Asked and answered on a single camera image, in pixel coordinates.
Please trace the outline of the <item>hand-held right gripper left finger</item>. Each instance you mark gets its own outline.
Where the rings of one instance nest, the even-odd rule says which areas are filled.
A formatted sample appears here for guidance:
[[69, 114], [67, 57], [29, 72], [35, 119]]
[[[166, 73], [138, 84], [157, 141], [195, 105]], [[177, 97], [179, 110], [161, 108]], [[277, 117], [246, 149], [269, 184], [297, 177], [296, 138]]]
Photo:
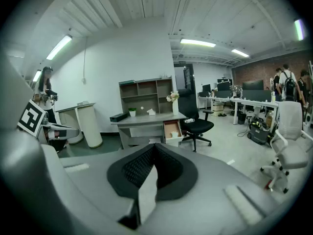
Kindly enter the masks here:
[[155, 146], [61, 159], [76, 193], [73, 213], [98, 235], [155, 235], [154, 224], [144, 223], [139, 206], [143, 187], [154, 168]]

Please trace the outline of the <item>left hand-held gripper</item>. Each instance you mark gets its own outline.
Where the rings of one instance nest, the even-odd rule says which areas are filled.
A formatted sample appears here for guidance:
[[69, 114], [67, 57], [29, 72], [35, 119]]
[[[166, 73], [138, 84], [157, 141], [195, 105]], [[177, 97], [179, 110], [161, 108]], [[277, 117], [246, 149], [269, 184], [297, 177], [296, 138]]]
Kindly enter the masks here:
[[39, 141], [67, 140], [80, 134], [77, 128], [48, 122], [48, 113], [30, 100], [18, 122], [18, 127]]

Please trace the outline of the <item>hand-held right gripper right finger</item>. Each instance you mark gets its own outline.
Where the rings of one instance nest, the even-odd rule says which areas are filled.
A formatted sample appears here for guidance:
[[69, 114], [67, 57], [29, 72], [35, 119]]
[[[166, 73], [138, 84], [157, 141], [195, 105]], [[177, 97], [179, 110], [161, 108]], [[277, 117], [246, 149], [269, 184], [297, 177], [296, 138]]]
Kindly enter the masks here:
[[168, 145], [189, 159], [198, 179], [178, 200], [158, 202], [144, 235], [263, 235], [275, 225], [277, 202], [227, 163]]

